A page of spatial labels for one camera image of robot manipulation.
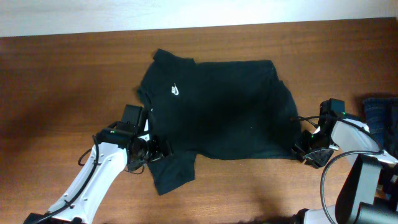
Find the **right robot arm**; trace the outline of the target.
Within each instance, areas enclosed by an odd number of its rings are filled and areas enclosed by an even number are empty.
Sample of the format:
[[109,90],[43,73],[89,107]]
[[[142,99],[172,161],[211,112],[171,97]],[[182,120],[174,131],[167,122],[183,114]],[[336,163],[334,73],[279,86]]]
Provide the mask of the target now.
[[[306,165],[323,170],[322,208],[302,209],[289,223],[397,223],[397,98],[364,100],[366,120],[345,111],[344,101],[320,104],[314,133],[304,131],[294,147]],[[326,174],[339,159],[351,170],[336,199],[325,202]]]

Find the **blue denim jeans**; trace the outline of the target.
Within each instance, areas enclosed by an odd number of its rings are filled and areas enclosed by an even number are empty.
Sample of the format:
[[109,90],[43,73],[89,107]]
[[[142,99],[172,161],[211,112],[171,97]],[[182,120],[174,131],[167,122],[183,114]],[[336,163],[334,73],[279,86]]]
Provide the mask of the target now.
[[371,134],[390,154],[397,152],[397,98],[368,98],[363,101]]

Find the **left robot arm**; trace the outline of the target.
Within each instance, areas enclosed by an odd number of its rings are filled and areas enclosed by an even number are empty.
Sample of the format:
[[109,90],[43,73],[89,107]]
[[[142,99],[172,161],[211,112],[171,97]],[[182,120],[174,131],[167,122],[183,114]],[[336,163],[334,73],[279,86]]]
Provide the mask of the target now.
[[121,120],[93,135],[87,161],[64,194],[43,215],[31,213],[26,223],[92,223],[115,178],[139,175],[145,166],[172,155],[152,135],[151,111],[126,105]]

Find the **black nike t-shirt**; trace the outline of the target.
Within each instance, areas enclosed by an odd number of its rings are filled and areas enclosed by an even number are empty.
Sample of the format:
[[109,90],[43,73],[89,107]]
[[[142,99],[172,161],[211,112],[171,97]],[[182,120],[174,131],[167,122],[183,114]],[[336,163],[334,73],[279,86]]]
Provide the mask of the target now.
[[149,165],[159,195],[195,178],[195,159],[293,159],[295,101],[270,60],[197,63],[159,49],[137,94],[173,154]]

